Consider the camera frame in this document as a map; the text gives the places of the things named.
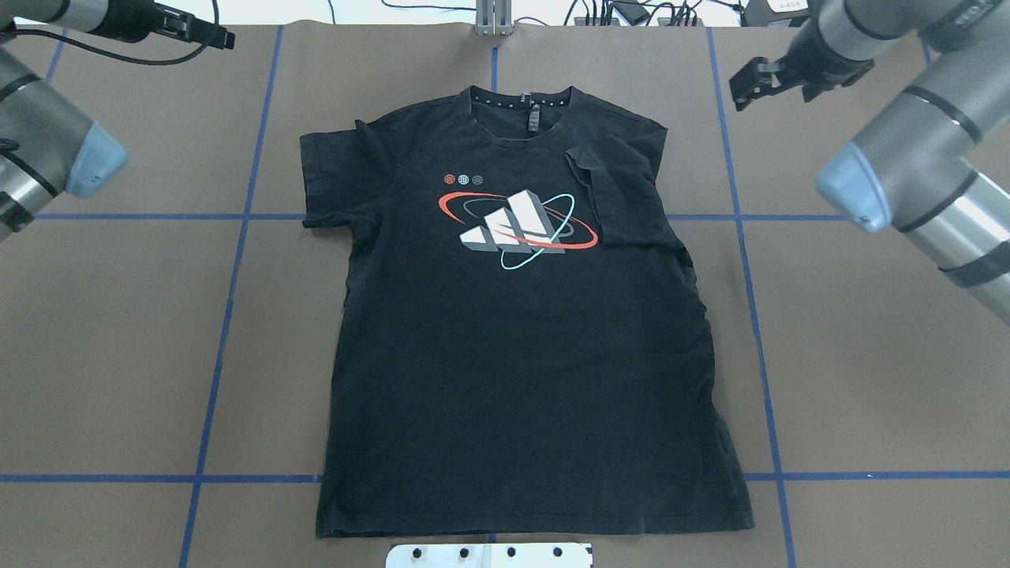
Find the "white bracket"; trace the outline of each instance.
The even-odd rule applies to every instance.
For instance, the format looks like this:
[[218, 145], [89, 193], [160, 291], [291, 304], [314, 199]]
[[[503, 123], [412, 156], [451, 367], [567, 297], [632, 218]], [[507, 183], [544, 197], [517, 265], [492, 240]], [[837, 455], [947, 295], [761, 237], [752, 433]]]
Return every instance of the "white bracket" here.
[[386, 568], [593, 568], [593, 545], [399, 545], [386, 556]]
[[477, 0], [478, 35], [512, 35], [512, 0]]

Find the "neckline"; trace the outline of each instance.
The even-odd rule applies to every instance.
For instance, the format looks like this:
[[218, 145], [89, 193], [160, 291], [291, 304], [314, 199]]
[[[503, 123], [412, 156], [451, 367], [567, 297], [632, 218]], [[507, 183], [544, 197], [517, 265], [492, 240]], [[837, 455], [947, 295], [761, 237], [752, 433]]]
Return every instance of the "neckline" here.
[[537, 146], [558, 135], [558, 132], [564, 129], [570, 121], [568, 119], [569, 115], [572, 114], [574, 109], [579, 106], [581, 100], [581, 92], [579, 89], [571, 86], [559, 93], [534, 92], [532, 95], [533, 100], [536, 102], [542, 101], [541, 104], [553, 103], [559, 106], [565, 106], [565, 112], [562, 113], [561, 117], [552, 126], [535, 136], [528, 138], [507, 138], [499, 136], [491, 130], [488, 130], [484, 124], [481, 124], [477, 120], [473, 111], [474, 102], [480, 101], [482, 104], [491, 104], [496, 107], [500, 106], [504, 110], [514, 111], [517, 108], [521, 109], [520, 105], [526, 104], [525, 101], [522, 100], [523, 95], [503, 95], [501, 93], [493, 93], [475, 85], [467, 87], [462, 93], [460, 93], [460, 97], [463, 99], [463, 113], [465, 118], [477, 130], [477, 132], [494, 144], [510, 148]]

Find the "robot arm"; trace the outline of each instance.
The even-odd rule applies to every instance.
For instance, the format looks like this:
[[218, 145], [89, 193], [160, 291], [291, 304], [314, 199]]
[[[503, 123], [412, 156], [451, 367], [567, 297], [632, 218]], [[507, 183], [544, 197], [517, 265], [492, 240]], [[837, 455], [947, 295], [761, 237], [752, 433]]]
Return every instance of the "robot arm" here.
[[730, 80], [736, 109], [802, 86], [847, 87], [912, 30], [941, 56], [817, 176], [817, 189], [869, 232], [890, 224], [954, 284], [1010, 324], [1010, 196], [968, 155], [1010, 118], [1010, 3], [825, 0], [781, 60]]
[[[15, 36], [15, 16], [126, 42], [150, 32], [201, 49], [230, 50], [235, 40], [216, 23], [153, 0], [0, 0], [0, 44]], [[64, 191], [94, 195], [126, 160], [126, 150], [98, 122], [0, 48], [0, 241]]]

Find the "clothing tag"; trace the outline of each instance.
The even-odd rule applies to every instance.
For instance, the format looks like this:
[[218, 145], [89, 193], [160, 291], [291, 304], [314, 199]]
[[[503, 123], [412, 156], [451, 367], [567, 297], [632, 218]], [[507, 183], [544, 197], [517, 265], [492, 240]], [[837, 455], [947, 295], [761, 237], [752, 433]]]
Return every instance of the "clothing tag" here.
[[529, 131], [535, 132], [540, 129], [540, 105], [534, 104], [529, 111]]

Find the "black t-shirt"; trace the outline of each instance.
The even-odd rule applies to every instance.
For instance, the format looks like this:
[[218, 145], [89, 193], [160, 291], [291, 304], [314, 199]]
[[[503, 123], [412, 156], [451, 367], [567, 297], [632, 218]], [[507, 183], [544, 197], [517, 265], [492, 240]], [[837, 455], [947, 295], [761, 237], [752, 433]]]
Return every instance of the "black t-shirt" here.
[[752, 527], [666, 133], [469, 87], [302, 136], [305, 226], [355, 238], [319, 537]]

